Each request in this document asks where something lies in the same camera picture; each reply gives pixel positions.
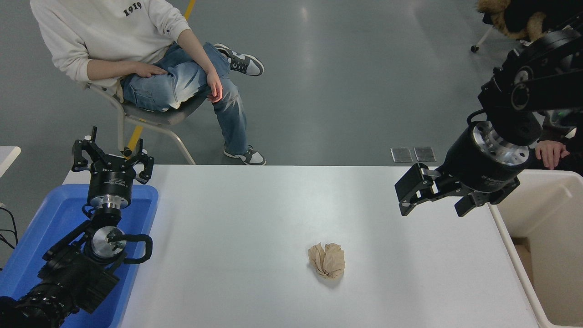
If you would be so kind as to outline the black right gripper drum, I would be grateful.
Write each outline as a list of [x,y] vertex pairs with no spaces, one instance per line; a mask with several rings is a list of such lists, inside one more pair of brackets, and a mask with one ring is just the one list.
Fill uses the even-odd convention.
[[525,147],[504,140],[492,125],[469,125],[438,171],[480,192],[502,189],[525,169]]

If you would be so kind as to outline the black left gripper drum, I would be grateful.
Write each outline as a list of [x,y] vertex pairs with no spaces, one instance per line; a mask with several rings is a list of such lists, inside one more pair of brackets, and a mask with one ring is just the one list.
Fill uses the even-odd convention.
[[133,179],[136,172],[127,166],[121,157],[106,156],[105,159],[93,158],[90,165],[91,177],[88,199],[96,199],[105,195],[119,196],[131,199]]

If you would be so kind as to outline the dark-clothed person's hand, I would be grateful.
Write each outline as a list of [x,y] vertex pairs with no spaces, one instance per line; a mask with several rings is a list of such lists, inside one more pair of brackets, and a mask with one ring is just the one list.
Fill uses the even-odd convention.
[[543,140],[535,146],[534,154],[542,168],[554,170],[571,153],[566,145],[559,141]]

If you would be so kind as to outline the seated person's right hand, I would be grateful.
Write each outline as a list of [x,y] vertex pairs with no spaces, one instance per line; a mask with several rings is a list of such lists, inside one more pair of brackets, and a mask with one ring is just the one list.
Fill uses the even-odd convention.
[[135,62],[133,65],[133,72],[140,77],[153,77],[156,75],[166,75],[168,73],[165,69],[157,67],[156,65],[143,62]]

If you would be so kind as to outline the seated person's left hand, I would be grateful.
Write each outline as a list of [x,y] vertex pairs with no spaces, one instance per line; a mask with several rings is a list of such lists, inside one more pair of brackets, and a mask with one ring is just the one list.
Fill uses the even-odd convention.
[[214,69],[209,69],[206,72],[206,80],[210,88],[207,99],[213,104],[221,101],[223,99],[223,86],[217,72]]

